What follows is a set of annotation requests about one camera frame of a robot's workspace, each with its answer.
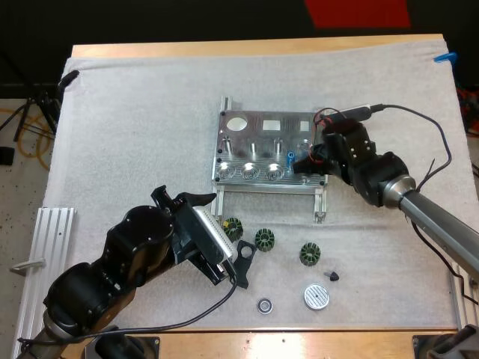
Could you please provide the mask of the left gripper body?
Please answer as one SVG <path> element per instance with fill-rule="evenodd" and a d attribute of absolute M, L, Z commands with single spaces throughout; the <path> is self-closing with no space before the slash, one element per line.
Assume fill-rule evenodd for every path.
<path fill-rule="evenodd" d="M 170 197 L 164 185 L 155 188 L 151 197 L 173 221 L 171 247 L 175 263 L 189 261 L 215 285 L 226 278 L 237 283 L 237 249 L 207 206 L 182 203 Z"/>

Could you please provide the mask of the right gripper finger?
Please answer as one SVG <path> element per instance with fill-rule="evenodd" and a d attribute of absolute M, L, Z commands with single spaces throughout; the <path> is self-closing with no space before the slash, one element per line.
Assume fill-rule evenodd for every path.
<path fill-rule="evenodd" d="M 327 161 L 322 156 L 308 155 L 293 164 L 295 174 L 329 174 Z"/>

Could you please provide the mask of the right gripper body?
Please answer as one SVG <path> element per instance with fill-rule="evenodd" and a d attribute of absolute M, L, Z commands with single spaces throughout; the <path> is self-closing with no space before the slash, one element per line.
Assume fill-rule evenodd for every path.
<path fill-rule="evenodd" d="M 361 122 L 347 118 L 318 124 L 311 149 L 312 172 L 334 175 L 352 184 L 355 171 L 375 158 L 376 145 Z"/>

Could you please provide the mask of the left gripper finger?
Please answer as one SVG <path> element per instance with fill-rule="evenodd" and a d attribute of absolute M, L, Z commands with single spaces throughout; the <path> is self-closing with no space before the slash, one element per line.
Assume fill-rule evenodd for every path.
<path fill-rule="evenodd" d="M 191 194 L 188 192 L 179 193 L 176 199 L 182 203 L 189 203 L 191 206 L 206 206 L 216 199 L 216 193 Z"/>

